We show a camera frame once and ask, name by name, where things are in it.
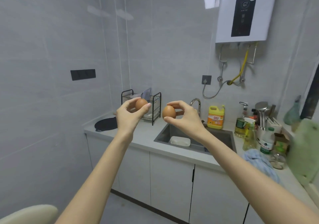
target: brown egg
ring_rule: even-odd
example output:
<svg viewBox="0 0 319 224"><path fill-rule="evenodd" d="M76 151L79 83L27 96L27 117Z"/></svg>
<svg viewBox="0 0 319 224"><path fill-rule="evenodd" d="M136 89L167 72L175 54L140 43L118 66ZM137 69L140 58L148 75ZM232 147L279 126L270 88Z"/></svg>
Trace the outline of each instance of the brown egg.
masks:
<svg viewBox="0 0 319 224"><path fill-rule="evenodd" d="M176 118L176 111L172 106L166 106L162 111L162 117Z"/></svg>
<svg viewBox="0 0 319 224"><path fill-rule="evenodd" d="M138 111L140 110L144 105L146 105L148 102L147 100L141 98L139 100L136 101L135 103L135 109Z"/></svg>

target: blue towel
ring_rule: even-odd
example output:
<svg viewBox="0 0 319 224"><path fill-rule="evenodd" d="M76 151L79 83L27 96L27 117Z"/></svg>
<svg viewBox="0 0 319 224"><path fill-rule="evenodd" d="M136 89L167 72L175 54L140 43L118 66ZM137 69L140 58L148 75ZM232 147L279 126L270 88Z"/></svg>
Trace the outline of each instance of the blue towel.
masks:
<svg viewBox="0 0 319 224"><path fill-rule="evenodd" d="M273 169L272 165L270 164L269 160L260 153L257 149L250 149L247 150L242 158L253 165L255 168L263 172L268 177L272 178L273 181L277 182L278 184L283 185L279 176Z"/></svg>

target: countertop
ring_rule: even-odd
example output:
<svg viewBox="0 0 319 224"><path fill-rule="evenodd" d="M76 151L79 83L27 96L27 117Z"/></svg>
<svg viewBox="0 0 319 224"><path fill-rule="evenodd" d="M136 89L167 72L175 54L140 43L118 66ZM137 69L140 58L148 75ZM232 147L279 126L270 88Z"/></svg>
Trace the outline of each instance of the countertop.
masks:
<svg viewBox="0 0 319 224"><path fill-rule="evenodd" d="M114 117L114 115L106 115L105 118ZM166 156L170 156L173 158L177 158L183 161L191 162L194 164L198 164L204 167L208 167L211 169L224 171L221 166L217 163L214 157L210 154L204 154L200 152L195 152L188 149L179 148L173 145L162 144L158 142L154 142L154 139L161 132L161 130L165 127L167 123L163 120L163 118L158 118L154 125L150 122L141 120L134 132L133 141L130 146L141 148L147 151L163 154ZM234 130L235 123L233 122L224 122L223 130L232 131ZM111 141L113 137L117 133L117 129L104 131L104 132L96 132L94 128L94 124L87 125L84 128L84 133L95 136L100 139L105 139ZM244 153L243 139L235 137L235 146L237 150L237 154L240 156ZM289 169L288 166L284 170L275 170L283 182L285 189L287 189L290 193L292 193L296 198L304 202L307 206L313 209L316 213L319 214L319 210L317 206L314 204L312 199L307 194L306 190L303 186L298 182L298 180L294 177L293 173Z"/></svg>

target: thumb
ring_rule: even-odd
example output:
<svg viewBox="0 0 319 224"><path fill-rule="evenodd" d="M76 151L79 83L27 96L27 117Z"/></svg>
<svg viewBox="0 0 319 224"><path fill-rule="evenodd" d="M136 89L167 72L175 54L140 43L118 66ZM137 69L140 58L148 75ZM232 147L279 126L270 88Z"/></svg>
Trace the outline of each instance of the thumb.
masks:
<svg viewBox="0 0 319 224"><path fill-rule="evenodd" d="M164 121L169 123L169 124L173 124L173 125L177 125L178 123L178 119L174 119L172 117L164 117Z"/></svg>
<svg viewBox="0 0 319 224"><path fill-rule="evenodd" d="M144 114L148 113L149 109L151 108L151 105L151 103L148 103L142 106L142 108L135 113L139 115L139 118L141 118Z"/></svg>

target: kitchen sink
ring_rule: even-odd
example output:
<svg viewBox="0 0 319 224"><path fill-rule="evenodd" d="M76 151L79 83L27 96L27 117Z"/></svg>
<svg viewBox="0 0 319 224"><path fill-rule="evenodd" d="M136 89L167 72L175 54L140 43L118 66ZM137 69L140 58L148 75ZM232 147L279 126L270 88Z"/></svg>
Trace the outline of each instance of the kitchen sink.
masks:
<svg viewBox="0 0 319 224"><path fill-rule="evenodd" d="M233 132L226 131L226 130L217 130L212 129L209 127L205 127L211 134L213 134L216 138L218 138L220 141L222 141L227 147L229 147L231 150L233 150L236 153L236 147L235 142L233 138ZM190 139L190 146L184 147L180 145L171 144L169 141L171 137L187 137ZM183 133L181 130L179 130L177 127L171 124L167 124L164 129L159 133L159 135L155 138L155 142L163 143L172 145L175 147L180 147L184 149L193 150L196 152L202 152L205 154L210 154L210 152L199 142L195 141L194 139L188 137L185 133Z"/></svg>

